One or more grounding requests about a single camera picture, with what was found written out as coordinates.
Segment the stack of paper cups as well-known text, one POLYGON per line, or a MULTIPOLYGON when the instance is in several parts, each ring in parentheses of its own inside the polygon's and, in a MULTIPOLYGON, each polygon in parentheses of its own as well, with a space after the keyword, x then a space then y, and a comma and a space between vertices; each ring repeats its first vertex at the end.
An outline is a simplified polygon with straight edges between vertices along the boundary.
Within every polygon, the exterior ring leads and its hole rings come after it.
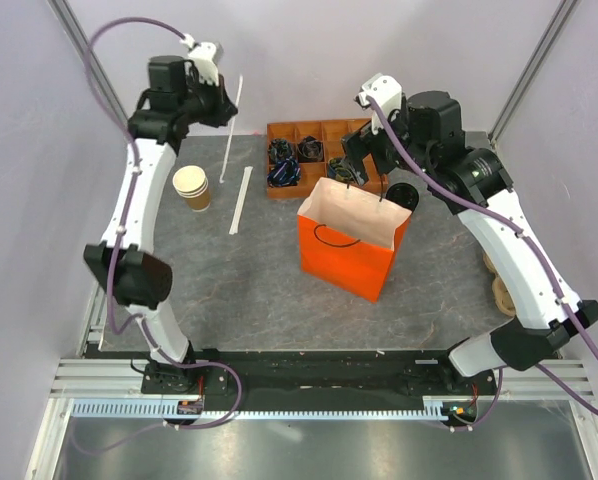
POLYGON ((173 175, 172 184, 191 210, 203 212, 209 207, 211 194, 208 178, 201 167, 188 165, 178 169, 173 175))

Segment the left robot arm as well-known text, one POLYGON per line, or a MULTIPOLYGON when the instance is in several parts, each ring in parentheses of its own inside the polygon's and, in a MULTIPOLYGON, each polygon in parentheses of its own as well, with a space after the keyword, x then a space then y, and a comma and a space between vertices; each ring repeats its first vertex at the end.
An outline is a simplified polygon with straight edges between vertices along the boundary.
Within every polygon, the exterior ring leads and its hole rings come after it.
POLYGON ((156 56, 149 86, 121 127, 127 160, 112 218, 83 258, 106 294, 106 320, 119 335, 130 325, 149 348, 141 369, 144 394, 199 392, 204 368, 179 327, 169 296, 173 271, 154 255, 154 229, 164 187, 190 126, 223 127, 237 114, 215 60, 156 56))

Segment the stack of black lids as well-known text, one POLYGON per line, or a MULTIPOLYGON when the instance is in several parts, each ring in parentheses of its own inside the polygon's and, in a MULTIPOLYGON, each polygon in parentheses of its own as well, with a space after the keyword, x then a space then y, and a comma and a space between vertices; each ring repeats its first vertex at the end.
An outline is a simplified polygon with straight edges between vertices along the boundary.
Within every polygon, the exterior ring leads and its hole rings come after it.
POLYGON ((407 182, 391 185, 386 192, 385 198, 411 212, 416 210, 420 200, 417 188, 407 182))

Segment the orange paper bag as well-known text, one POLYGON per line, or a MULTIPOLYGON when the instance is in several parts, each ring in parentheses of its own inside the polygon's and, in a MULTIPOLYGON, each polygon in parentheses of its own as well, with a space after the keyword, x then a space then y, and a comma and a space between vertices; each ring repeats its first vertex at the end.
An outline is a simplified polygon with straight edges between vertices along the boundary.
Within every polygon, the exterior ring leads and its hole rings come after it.
POLYGON ((411 215, 373 193, 321 178, 297 211, 301 268, 375 303, 411 215))

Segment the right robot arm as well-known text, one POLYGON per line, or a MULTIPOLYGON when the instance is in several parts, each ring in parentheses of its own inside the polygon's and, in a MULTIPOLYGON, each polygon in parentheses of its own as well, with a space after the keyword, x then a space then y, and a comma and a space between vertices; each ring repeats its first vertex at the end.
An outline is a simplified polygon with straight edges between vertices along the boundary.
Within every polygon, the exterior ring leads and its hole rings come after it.
POLYGON ((443 91, 399 93, 384 114, 392 135, 373 116, 342 139, 357 179, 368 179, 366 156, 381 174, 426 174, 429 191, 478 241, 515 308, 512 320, 448 350, 436 371, 444 391, 462 392, 483 371, 533 367, 598 321, 598 302, 581 299, 547 258, 501 160, 467 144, 457 100, 443 91))

